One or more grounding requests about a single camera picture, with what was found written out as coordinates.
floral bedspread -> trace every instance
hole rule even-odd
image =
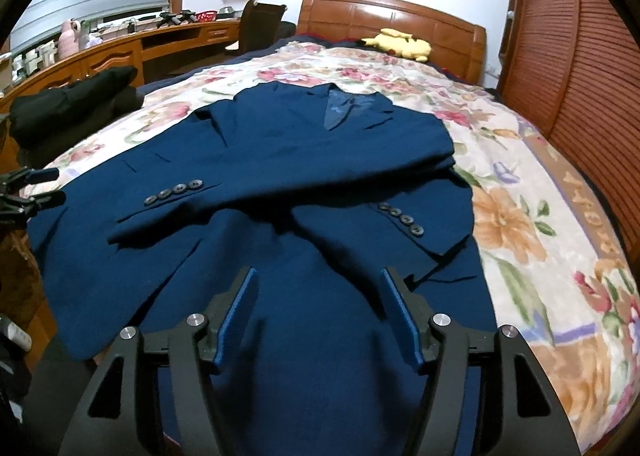
[[[242,89],[278,80],[379,91],[446,125],[473,188],[474,236],[498,324],[517,326],[549,376],[586,451],[640,391],[640,299],[604,211],[577,171],[525,119],[481,87],[378,52],[292,42],[159,89],[143,107],[56,159],[63,187],[89,169]]]

jacket sleeve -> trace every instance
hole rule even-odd
[[[453,165],[453,143],[440,120],[424,115],[420,124],[384,124],[345,136],[261,139],[224,151],[203,153],[197,161],[161,167],[181,179],[202,181],[197,190],[171,195],[145,207],[158,189],[162,172],[145,172],[141,183],[126,191],[116,205],[116,223],[108,242],[153,240],[218,208],[250,198],[313,194],[326,187],[369,181],[383,184],[418,172]]]

yellow plush toy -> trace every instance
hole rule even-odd
[[[375,46],[390,55],[409,58],[418,62],[426,62],[431,53],[431,46],[427,41],[414,39],[413,35],[402,33],[391,28],[380,30],[375,39],[362,39],[364,45]]]

navy blue suit jacket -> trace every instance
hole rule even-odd
[[[241,357],[214,381],[241,449],[394,454],[424,379],[386,324],[380,271],[395,267],[467,327],[495,328],[452,152],[434,116],[331,85],[260,84],[198,109],[68,184],[66,205],[30,222],[59,333],[91,357],[127,324],[161,330],[202,311],[253,266],[260,294]],[[469,390],[459,454],[476,372]]]

wardrobe door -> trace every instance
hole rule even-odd
[[[640,50],[608,0],[580,0],[571,75],[549,141],[604,192],[628,248],[640,239]]]
[[[522,0],[513,56],[502,86],[506,104],[545,136],[570,73],[578,0]]]

